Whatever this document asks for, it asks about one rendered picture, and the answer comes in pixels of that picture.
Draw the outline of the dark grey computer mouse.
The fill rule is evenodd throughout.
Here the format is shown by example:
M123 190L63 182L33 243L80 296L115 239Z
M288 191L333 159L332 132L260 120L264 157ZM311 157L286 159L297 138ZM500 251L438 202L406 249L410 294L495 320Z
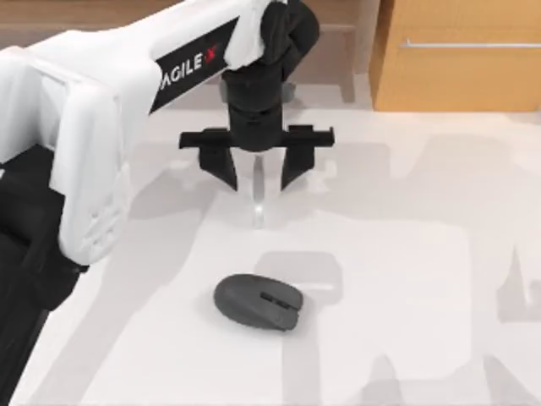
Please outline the dark grey computer mouse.
M256 329L288 332L298 324L303 293L274 278L240 273L215 287L216 308L229 320Z

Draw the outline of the brown wooden open shelf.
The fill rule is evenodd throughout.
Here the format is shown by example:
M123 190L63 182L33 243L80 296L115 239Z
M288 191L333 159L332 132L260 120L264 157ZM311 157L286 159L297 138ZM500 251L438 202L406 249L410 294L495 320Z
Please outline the brown wooden open shelf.
M320 22L320 39L292 80L300 85L335 85L355 102L355 80L368 70L380 0L304 0Z

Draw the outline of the pale wooden cupboard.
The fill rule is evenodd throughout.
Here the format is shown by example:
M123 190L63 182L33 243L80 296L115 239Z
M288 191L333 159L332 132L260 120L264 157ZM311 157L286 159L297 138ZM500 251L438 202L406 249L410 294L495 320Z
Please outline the pale wooden cupboard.
M415 42L541 43L541 0L380 0L369 64L381 112L532 112L541 49L411 49Z

